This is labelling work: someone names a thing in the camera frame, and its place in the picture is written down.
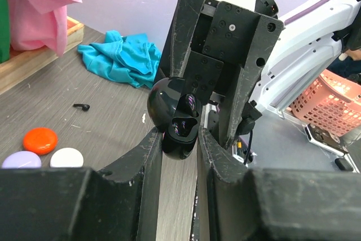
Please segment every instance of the blue towel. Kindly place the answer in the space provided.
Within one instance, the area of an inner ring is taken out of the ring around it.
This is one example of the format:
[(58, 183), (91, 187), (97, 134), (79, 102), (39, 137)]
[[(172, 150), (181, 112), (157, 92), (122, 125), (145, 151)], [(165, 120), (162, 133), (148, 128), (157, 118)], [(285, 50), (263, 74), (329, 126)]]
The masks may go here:
[(133, 87), (152, 88), (161, 53), (146, 34), (122, 37), (118, 31), (105, 34), (104, 43), (79, 45), (86, 69), (98, 76)]

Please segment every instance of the green cloth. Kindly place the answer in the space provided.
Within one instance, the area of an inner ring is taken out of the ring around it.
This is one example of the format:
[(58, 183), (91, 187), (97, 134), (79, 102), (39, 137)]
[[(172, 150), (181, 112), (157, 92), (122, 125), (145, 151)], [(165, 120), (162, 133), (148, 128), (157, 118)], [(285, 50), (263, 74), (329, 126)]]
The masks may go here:
[(0, 0), (0, 63), (9, 59), (10, 23), (7, 0)]

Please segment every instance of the black earbud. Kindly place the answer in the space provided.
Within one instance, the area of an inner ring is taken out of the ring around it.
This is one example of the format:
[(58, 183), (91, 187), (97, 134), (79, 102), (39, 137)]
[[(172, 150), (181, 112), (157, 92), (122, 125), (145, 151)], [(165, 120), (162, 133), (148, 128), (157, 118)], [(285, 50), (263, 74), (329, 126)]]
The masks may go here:
[(81, 107), (83, 111), (88, 111), (90, 108), (90, 105), (88, 104), (74, 104), (73, 107)]

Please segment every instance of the round disc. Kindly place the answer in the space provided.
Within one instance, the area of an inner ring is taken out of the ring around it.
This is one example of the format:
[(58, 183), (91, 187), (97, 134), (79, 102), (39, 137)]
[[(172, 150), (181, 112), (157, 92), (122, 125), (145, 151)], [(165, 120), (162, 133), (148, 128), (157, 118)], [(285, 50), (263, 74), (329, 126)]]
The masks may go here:
[(24, 148), (37, 155), (46, 155), (55, 149), (58, 143), (56, 133), (45, 127), (35, 128), (27, 132), (23, 139)]
[(1, 166), (3, 169), (40, 168), (41, 160), (33, 152), (20, 151), (8, 156)]
[(82, 154), (74, 148), (62, 148), (57, 150), (50, 159), (52, 168), (79, 168), (84, 164)]

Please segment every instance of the lavender round disc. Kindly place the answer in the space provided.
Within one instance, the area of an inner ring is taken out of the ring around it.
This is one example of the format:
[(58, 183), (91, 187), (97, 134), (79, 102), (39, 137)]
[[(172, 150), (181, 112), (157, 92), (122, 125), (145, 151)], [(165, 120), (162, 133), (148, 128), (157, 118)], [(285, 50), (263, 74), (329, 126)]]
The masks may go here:
[(1, 167), (3, 169), (40, 168), (41, 159), (33, 152), (20, 151), (8, 156)]

